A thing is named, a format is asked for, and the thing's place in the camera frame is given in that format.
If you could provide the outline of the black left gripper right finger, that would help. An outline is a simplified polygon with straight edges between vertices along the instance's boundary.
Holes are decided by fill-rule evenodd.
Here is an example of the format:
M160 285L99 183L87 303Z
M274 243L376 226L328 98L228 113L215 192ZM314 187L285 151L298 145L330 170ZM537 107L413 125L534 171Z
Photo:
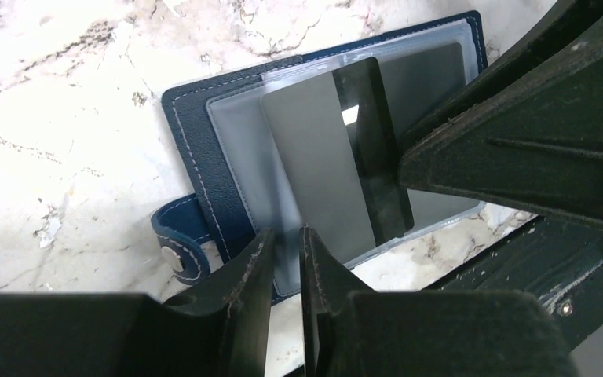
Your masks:
M575 376L561 332L519 291L376 291L299 232L307 376Z

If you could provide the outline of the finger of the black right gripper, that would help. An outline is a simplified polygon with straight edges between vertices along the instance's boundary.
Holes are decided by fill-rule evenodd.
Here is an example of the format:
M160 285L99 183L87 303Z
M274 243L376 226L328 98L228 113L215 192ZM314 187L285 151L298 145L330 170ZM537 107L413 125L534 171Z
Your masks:
M603 30L424 137L399 177L603 229Z
M420 145L474 107L494 111L506 99L533 96L568 118L568 130L603 141L603 1L558 1L494 64L435 111L406 129L400 150Z

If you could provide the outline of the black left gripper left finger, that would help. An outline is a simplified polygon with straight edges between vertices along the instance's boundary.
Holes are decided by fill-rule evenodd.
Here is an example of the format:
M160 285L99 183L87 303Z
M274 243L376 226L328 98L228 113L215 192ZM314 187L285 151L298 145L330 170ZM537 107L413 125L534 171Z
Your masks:
M205 280L146 294L0 294L0 376L262 376L275 237Z

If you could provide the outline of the navy blue card holder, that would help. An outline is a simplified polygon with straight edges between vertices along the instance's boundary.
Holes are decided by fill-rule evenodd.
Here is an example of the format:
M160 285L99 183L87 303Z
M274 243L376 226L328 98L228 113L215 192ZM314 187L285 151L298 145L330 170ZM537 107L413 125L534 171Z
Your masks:
M487 67L481 15L471 10L164 92L163 111L194 192L159 208L152 216L152 228L180 282L192 286L211 274L202 249L205 243L214 242L221 260L228 263L258 232L271 229L275 233L272 301L299 292L298 232L305 224L261 99L368 57L379 63L398 156L406 128ZM406 191L413 228L345 265L359 265L483 207L476 199Z

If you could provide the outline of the grey card from holder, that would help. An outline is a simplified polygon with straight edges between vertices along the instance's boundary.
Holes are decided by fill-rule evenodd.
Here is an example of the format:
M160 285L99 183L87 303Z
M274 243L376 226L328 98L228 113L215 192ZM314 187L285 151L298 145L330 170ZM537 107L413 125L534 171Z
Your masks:
M368 57L261 99L294 199L340 262L415 223L378 60Z

